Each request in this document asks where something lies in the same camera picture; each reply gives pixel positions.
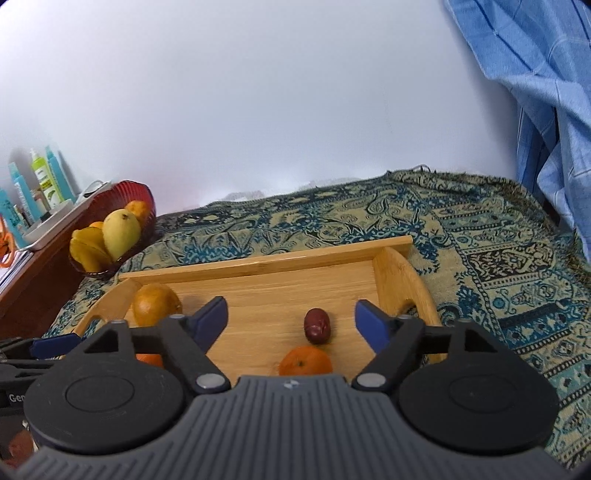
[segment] green bottle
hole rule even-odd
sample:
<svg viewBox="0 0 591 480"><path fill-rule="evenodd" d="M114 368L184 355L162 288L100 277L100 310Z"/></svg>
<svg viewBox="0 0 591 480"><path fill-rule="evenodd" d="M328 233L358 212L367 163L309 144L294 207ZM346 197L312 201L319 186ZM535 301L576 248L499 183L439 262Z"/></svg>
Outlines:
<svg viewBox="0 0 591 480"><path fill-rule="evenodd" d="M31 149L31 156L33 158L31 167L37 176L41 191L43 192L43 195L45 195L49 206L51 208L55 208L61 202L63 202L64 199L61 196L59 188L57 187L56 180L51 175L51 170L49 169L47 160L42 156L37 155L37 152L35 152L33 149Z"/></svg>

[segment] black circular cover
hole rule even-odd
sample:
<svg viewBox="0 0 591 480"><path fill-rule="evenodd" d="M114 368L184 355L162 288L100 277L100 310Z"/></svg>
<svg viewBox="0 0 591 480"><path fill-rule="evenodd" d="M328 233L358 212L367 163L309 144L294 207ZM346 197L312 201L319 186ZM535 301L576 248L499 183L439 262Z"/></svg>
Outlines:
<svg viewBox="0 0 591 480"><path fill-rule="evenodd" d="M558 414L556 392L515 358L474 352L428 365L402 382L400 410L420 433L454 450L504 455L542 445Z"/></svg>
<svg viewBox="0 0 591 480"><path fill-rule="evenodd" d="M179 381L117 353L83 355L27 391L25 416L42 445L84 455L121 452L172 426L184 407Z"/></svg>

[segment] white wall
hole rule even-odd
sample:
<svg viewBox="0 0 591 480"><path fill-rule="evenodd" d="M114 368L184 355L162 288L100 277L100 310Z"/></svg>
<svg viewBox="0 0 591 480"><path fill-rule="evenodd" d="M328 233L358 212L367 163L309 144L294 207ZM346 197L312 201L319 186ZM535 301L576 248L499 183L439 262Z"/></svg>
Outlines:
<svg viewBox="0 0 591 480"><path fill-rule="evenodd" d="M515 137L441 0L0 8L0 164L53 141L80 187L142 181L159 213L421 163L514 178Z"/></svg>

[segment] paisley fabric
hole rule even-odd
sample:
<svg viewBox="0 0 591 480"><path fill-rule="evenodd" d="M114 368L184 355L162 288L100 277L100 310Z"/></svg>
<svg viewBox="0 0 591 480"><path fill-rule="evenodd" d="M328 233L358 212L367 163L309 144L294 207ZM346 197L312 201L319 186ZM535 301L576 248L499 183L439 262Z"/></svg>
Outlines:
<svg viewBox="0 0 591 480"><path fill-rule="evenodd" d="M556 388L561 411L547 451L569 468L590 451L589 267L572 235L558 235L513 181L398 171L165 215L158 231L160 239L121 271L412 235L409 261L442 322L468 317L479 323ZM84 280L47 335L71 331L115 282Z"/></svg>

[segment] stack of paper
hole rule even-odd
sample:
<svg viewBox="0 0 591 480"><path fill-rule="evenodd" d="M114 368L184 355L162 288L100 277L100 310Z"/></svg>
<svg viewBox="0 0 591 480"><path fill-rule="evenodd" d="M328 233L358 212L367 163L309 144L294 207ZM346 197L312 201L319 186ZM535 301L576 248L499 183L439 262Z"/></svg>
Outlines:
<svg viewBox="0 0 591 480"><path fill-rule="evenodd" d="M12 279L19 273L24 265L29 261L29 259L33 256L33 252L29 252L26 250L19 250L14 255L14 261L9 268L0 268L0 293L4 291L6 287L10 284Z"/></svg>

